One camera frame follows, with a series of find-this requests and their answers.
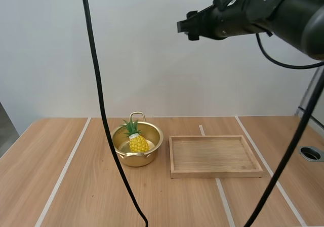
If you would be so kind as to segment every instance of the pot handle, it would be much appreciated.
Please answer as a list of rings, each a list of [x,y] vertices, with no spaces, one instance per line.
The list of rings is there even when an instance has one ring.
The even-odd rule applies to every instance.
[[[133,156],[138,156],[138,157],[143,157],[143,158],[147,158],[149,157],[151,154],[145,155],[142,152],[138,152],[138,153],[126,153],[124,156],[123,155],[119,155],[122,159],[127,159],[128,157],[133,157]]]
[[[130,120],[131,120],[131,118],[133,117],[133,115],[137,115],[137,114],[142,115],[144,121],[146,122],[146,118],[145,118],[144,113],[143,113],[143,112],[140,112],[140,111],[136,111],[136,112],[131,113],[131,115],[130,115]]]

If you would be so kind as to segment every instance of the white wall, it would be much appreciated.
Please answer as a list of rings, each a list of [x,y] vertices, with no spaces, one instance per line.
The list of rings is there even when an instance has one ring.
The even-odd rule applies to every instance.
[[[313,71],[268,62],[254,35],[189,42],[176,22],[212,0],[89,0],[107,114],[291,115]],[[82,0],[0,0],[0,101],[18,132],[41,117],[98,117]],[[276,37],[266,50],[310,62]]]
[[[300,106],[302,108],[306,108],[308,101],[310,99],[311,94],[314,91],[314,88],[319,80],[320,75],[322,74],[324,68],[320,67],[317,69],[317,73],[314,76],[314,79],[312,81],[312,83],[309,85],[308,91],[305,94],[305,98],[303,99],[303,101],[301,101]],[[302,111],[299,112],[299,116],[301,117],[303,115]],[[312,114],[313,117],[315,117],[319,122],[321,122],[322,124],[324,124],[324,93],[322,93],[322,95],[320,96],[316,107],[313,111]],[[322,137],[324,137],[324,130],[323,128],[321,128],[316,122],[314,122],[312,119],[309,120],[308,123],[316,132],[318,132]]]

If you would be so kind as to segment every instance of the wooden tray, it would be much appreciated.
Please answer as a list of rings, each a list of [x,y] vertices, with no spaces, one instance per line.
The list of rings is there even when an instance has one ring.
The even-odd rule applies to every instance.
[[[243,136],[171,136],[171,178],[262,177]]]

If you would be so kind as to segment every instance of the tray rim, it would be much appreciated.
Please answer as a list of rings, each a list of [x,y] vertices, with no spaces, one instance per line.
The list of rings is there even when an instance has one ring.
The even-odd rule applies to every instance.
[[[245,149],[245,152],[247,153],[248,157],[251,159],[252,163],[255,165],[256,169],[252,169],[252,170],[236,170],[236,171],[217,171],[217,170],[175,170],[174,169],[174,157],[173,157],[173,139],[177,139],[177,138],[239,138],[242,142],[242,145]],[[251,147],[249,146],[248,142],[246,141],[245,137],[243,135],[218,135],[218,136],[202,136],[202,135],[193,135],[193,136],[169,136],[169,148],[170,148],[170,163],[171,163],[171,178],[189,178],[189,177],[181,177],[179,174],[192,174],[192,175],[196,175],[196,174],[206,174],[206,175],[210,175],[211,177],[195,177],[195,178],[215,178],[212,177],[213,174],[221,174],[221,175],[226,175],[226,174],[232,174],[234,177],[233,178],[238,178],[239,176],[235,176],[238,173],[241,172],[251,172],[253,174],[255,174],[254,177],[245,177],[245,178],[256,178],[256,177],[263,177],[266,172],[264,172],[263,168],[261,167],[259,161],[257,160],[257,157],[254,155],[254,153],[251,150]]]

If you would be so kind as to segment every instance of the pineapple leaves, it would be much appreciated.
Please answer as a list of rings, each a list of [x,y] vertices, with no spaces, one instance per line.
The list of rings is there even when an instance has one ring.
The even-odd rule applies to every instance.
[[[139,133],[140,130],[137,130],[137,124],[138,124],[138,120],[136,121],[132,121],[132,118],[130,118],[130,121],[127,122],[125,120],[123,120],[125,122],[126,125],[121,125],[121,128],[126,128],[128,130],[127,135],[132,135],[132,134],[135,134],[135,133]]]
[[[137,131],[137,123],[138,123],[138,120],[134,121],[134,123],[133,123],[133,127],[134,127],[135,131]]]

